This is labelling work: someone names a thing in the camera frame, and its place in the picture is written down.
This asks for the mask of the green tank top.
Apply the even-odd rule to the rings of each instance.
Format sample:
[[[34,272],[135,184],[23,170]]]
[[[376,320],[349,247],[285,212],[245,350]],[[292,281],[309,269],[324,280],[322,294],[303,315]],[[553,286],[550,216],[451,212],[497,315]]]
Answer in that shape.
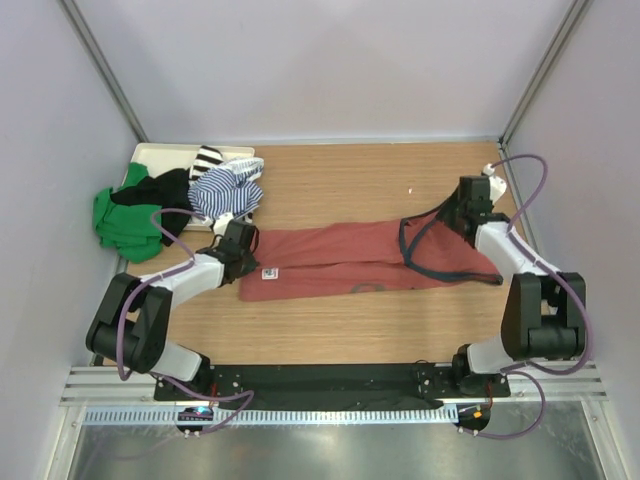
[[[142,263],[158,255],[162,249],[162,234],[152,224],[151,215],[159,205],[117,204],[112,195],[123,193],[125,188],[137,186],[148,178],[148,169],[139,163],[130,163],[121,188],[101,190],[93,199],[92,228],[102,248],[115,250],[131,263]]]

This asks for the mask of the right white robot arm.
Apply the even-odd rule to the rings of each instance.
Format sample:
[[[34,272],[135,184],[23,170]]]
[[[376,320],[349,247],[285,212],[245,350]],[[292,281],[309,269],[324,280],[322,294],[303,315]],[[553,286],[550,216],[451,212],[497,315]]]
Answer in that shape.
[[[494,211],[505,189],[496,176],[462,176],[437,214],[509,283],[500,332],[460,347],[452,359],[450,381],[464,396],[524,366],[569,375],[590,356],[586,282],[547,263],[522,241],[508,216]]]

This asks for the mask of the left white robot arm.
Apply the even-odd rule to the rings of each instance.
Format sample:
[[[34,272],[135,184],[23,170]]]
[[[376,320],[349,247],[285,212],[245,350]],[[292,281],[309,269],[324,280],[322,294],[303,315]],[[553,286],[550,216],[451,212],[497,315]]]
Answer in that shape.
[[[208,291],[252,273],[259,233],[255,225],[232,220],[214,244],[188,260],[153,275],[114,276],[86,335],[86,347],[130,372],[177,381],[189,399],[204,398],[212,387],[207,356],[168,340],[172,310]]]

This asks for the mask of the red tank top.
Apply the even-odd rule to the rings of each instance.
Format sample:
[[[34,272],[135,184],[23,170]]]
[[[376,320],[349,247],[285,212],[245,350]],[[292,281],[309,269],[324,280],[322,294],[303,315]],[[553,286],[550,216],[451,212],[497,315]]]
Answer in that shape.
[[[263,231],[255,252],[258,267],[242,278],[239,297],[261,302],[465,282],[501,285],[491,261],[440,222],[437,213]]]

